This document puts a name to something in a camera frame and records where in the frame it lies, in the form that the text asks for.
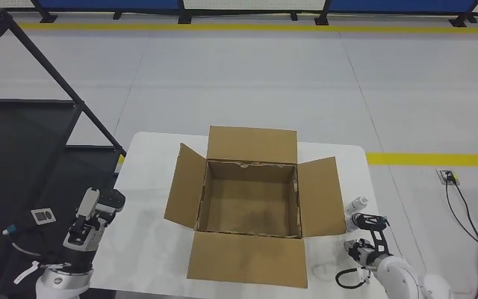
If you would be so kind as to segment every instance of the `floor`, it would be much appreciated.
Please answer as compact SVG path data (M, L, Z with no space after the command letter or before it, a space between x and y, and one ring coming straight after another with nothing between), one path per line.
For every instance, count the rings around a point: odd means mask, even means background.
M58 22L109 22L108 18L71 15ZM121 22L175 22L167 17L123 18ZM333 22L361 25L370 20L332 18ZM412 22L449 26L445 19ZM478 149L477 35L27 33L126 149L139 131L207 135L210 125L294 129L300 141L355 144L367 152ZM12 35L0 41L2 98L68 99ZM108 144L86 117L69 142ZM393 253L419 272L443 275L456 298L472 298L478 285L478 245L451 215L436 168L440 165L371 166L377 203L391 222L387 238ZM448 168L458 174L471 214L478 219L478 169ZM465 219L455 190L450 199L459 218Z

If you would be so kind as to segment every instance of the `power outlet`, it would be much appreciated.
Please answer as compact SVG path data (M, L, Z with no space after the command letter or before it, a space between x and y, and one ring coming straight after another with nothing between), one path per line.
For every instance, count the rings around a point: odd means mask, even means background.
M447 184L447 173L448 172L451 172L451 174L455 177L455 180L456 180L456 184L457 185L460 185L460 181L458 180L458 177L456 176L456 173L454 173L453 171L451 170L448 170L448 169L437 169L436 170L436 173L438 174L438 178L440 178L440 182L442 185L446 185Z

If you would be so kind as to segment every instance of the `table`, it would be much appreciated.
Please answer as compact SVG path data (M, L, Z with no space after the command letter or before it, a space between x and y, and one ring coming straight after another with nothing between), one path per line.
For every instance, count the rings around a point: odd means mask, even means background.
M207 136L137 133L115 188L126 196L125 208L106 229L93 262L91 287L192 298L387 298L376 279L356 290L335 283L340 270L358 266L343 249L369 232L305 239L308 288L186 279L193 230L164 220L179 144L205 156ZM358 196L369 199L368 214L378 214L365 152L361 147L298 143L299 162L335 156L344 205ZM357 277L343 276L344 284Z

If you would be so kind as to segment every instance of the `open cardboard box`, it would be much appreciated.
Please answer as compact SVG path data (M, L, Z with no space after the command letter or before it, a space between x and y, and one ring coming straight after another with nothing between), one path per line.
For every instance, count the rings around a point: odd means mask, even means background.
M164 218L196 230L187 278L307 288L302 238L346 231L335 158L297 164L297 133L214 127L181 144Z

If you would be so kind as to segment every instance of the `black cable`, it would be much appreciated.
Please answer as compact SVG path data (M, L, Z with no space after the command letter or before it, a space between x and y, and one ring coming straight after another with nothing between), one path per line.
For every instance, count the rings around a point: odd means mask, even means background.
M343 270L343 271L340 271L337 273L337 275L335 275L335 282L342 288L344 289L357 289L357 288L360 288L361 286L364 285L365 281L362 281L354 286L345 286L343 284L341 284L341 282L339 281L339 278L344 275L344 274L347 274L347 273L352 273L352 272L356 272L357 271L357 268L351 268L351 269L347 269L347 270Z
M462 191L460 190L460 187L458 187L458 185L456 184L456 182L453 182L453 184L455 185L456 190L458 190L458 193L460 193L460 197L462 197L463 203L465 203L466 215L468 216L468 221L470 222L471 227L473 228L475 234L476 234L477 237L478 237L477 228L475 227L473 221L471 220L470 209L468 208L468 203L466 202L465 197L463 197L463 194L462 194Z
M450 203L450 197L448 196L448 179L445 179L445 192L447 193L447 202L448 202L448 206L450 207L450 211L451 213L453 214L453 217L455 217L456 221L458 222L458 224L462 227L462 229L476 242L478 242L478 238L475 238L473 237L470 232L468 232L468 230L463 226L462 222L458 219L458 217L456 217L456 214L455 212L453 211L453 208L451 206L451 203ZM465 206L466 206L466 209L467 209L467 212L468 212L468 215L469 215L469 210L468 210L468 204L466 204L466 200L463 198L463 200L465 201Z

